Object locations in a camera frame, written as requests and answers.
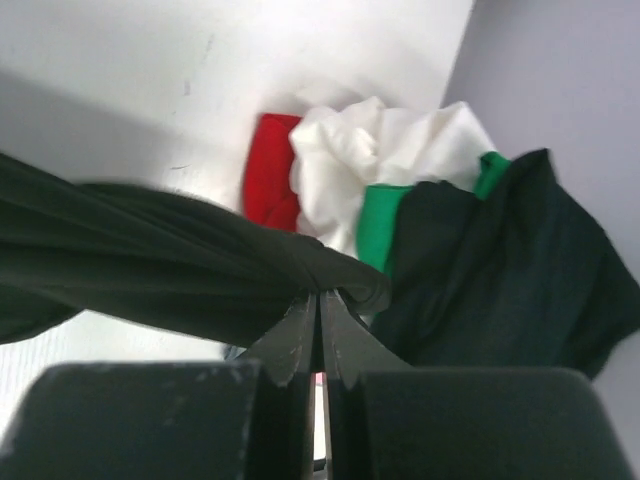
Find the white t-shirt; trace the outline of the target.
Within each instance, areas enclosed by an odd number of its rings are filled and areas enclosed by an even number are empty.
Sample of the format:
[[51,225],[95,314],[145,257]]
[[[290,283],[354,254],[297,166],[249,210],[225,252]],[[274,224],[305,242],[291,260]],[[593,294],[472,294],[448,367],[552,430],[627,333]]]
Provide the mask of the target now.
[[464,102],[421,113],[388,108],[376,97],[341,111],[311,109],[289,141],[298,231],[354,258],[369,185],[445,181],[471,192],[480,174],[478,159],[495,148]]

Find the black folded t-shirt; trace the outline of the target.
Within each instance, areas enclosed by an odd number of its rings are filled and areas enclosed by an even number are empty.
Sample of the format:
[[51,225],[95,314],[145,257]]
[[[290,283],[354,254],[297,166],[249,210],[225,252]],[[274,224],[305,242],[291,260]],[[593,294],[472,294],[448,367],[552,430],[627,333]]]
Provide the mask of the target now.
[[401,201],[392,300],[371,325],[417,366],[560,366],[595,377],[639,328],[639,286],[541,149],[489,196],[422,182]]

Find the green t-shirt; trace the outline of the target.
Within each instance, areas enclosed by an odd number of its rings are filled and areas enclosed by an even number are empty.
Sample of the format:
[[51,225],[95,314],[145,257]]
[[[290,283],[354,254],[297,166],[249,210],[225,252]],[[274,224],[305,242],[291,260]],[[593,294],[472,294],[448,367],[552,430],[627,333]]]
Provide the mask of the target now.
[[[496,151],[483,154],[479,159],[480,174],[472,192],[480,200],[486,200],[497,186],[511,161]],[[391,248],[394,239],[396,215],[403,198],[414,185],[369,185],[356,230],[357,258],[376,270],[391,275],[393,260]]]

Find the red t-shirt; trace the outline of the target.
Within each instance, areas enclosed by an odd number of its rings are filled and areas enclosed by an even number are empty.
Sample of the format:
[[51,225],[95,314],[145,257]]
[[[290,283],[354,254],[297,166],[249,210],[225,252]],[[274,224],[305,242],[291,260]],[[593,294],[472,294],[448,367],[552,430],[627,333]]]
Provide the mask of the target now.
[[297,231],[300,205],[290,187],[295,154],[289,134],[300,121],[294,115],[265,113],[257,122],[242,187],[244,216],[256,224]]

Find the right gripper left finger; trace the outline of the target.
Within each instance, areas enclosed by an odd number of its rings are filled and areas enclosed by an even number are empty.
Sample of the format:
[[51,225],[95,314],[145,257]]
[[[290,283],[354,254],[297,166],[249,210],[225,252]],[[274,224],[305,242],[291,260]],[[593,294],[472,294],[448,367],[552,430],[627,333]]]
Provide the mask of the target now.
[[317,299],[227,362],[48,368],[12,422],[16,479],[309,479]]

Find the black printed t-shirt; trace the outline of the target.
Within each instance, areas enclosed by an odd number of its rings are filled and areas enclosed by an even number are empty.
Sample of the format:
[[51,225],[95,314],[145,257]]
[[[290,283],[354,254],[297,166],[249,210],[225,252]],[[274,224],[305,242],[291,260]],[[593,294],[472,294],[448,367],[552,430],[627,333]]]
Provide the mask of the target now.
[[360,314],[391,297],[384,274],[312,237],[193,197],[71,183],[1,159],[3,343],[91,310],[249,346],[294,299],[330,290]]

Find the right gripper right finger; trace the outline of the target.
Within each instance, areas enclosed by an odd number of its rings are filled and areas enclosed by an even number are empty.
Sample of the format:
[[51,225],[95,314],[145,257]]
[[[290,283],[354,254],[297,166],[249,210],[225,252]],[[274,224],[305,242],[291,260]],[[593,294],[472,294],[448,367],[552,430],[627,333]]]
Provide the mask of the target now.
[[332,479],[630,479],[590,382],[563,368],[417,368],[319,300]]

